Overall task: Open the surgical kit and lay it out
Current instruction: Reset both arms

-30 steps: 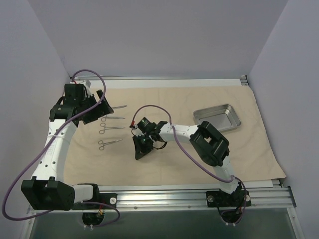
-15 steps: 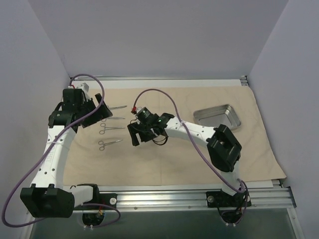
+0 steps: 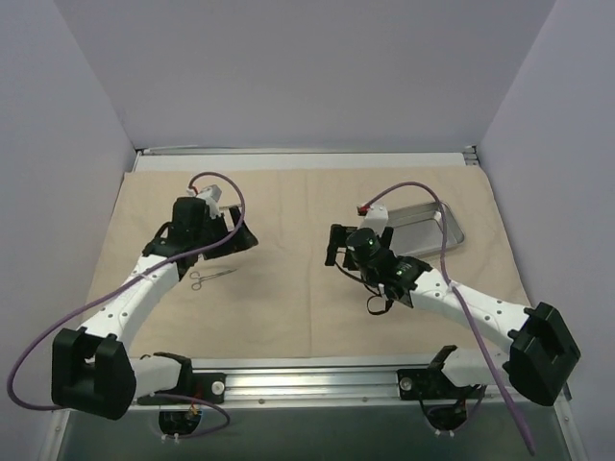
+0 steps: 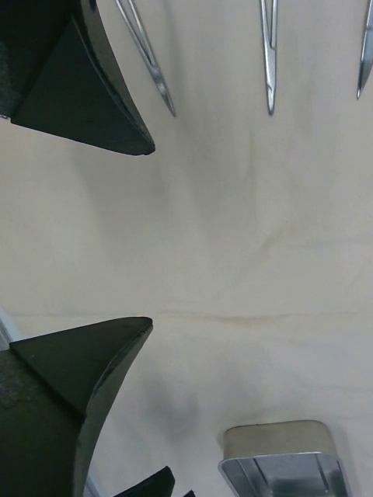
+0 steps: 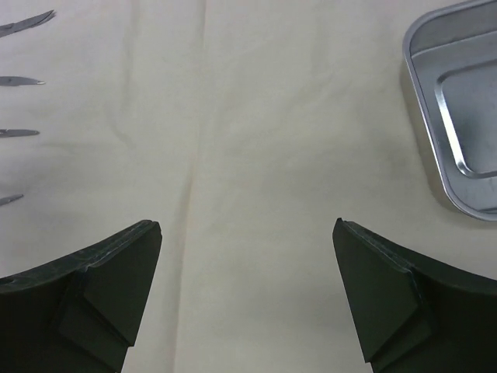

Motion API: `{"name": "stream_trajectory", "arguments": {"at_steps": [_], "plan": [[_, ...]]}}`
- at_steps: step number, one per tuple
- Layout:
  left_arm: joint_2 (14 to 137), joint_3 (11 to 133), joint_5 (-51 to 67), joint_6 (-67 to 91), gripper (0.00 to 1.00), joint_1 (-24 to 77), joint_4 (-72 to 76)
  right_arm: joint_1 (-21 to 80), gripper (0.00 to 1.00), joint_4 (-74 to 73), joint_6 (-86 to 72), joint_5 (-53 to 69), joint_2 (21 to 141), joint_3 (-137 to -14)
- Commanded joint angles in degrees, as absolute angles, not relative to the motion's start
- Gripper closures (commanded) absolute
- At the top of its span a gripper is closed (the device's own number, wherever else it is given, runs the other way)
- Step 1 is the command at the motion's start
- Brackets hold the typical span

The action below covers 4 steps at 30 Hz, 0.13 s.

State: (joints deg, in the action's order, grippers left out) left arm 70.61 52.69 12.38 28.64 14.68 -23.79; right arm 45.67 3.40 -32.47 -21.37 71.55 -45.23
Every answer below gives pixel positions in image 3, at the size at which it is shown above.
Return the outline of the stainless steel instrument tray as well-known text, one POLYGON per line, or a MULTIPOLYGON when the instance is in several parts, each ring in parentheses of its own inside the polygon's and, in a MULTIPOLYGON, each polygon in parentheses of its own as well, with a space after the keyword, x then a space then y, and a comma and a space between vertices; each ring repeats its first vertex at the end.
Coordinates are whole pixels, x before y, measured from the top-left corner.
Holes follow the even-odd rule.
POLYGON ((393 229, 390 248, 396 255, 426 258, 441 250, 443 221, 446 221, 446 249, 465 241, 465 233, 446 203, 405 206, 388 211, 387 226, 393 229))

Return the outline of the beige cloth wrap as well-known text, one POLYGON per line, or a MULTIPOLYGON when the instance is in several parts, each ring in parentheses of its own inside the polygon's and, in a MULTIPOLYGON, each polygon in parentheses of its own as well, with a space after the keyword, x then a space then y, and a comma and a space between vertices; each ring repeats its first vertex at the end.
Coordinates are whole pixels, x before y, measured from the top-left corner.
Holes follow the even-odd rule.
POLYGON ((382 302, 363 286, 325 265, 331 225, 355 225, 357 206, 376 195, 393 209, 441 199, 465 233, 446 256, 450 277, 505 302, 529 301, 491 184, 477 167, 235 171, 219 186, 223 204, 244 196, 258 245, 198 264, 202 275, 235 272, 199 291, 182 280, 140 328, 131 355, 291 358, 472 349, 467 327, 400 304, 383 313, 382 302))

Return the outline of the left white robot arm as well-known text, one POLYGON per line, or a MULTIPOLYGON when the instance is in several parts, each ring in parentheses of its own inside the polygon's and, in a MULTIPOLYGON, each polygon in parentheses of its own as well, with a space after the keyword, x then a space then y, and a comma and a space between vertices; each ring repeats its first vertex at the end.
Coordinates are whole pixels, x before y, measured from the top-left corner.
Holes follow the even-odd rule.
POLYGON ((99 311, 78 328, 56 334, 53 403, 118 420, 140 398, 187 400, 194 389, 189 358, 156 352, 131 359, 128 350, 153 309, 199 259, 232 255, 257 244, 243 205, 222 211, 216 199, 205 195, 177 199, 171 220, 145 245, 118 292, 104 297, 99 311))

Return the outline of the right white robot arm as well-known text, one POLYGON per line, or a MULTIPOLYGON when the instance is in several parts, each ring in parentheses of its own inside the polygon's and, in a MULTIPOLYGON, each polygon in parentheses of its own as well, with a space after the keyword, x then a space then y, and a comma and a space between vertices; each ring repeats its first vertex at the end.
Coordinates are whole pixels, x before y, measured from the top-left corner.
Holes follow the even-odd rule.
POLYGON ((351 279, 373 290, 387 308, 400 303, 443 316, 469 328, 479 346, 491 341, 505 355, 502 364, 487 358, 494 383, 503 380, 526 399, 550 406, 576 368, 581 352, 561 313, 548 303, 527 307, 507 303, 459 284, 427 262, 396 255, 393 230, 333 224, 325 263, 339 254, 351 279))

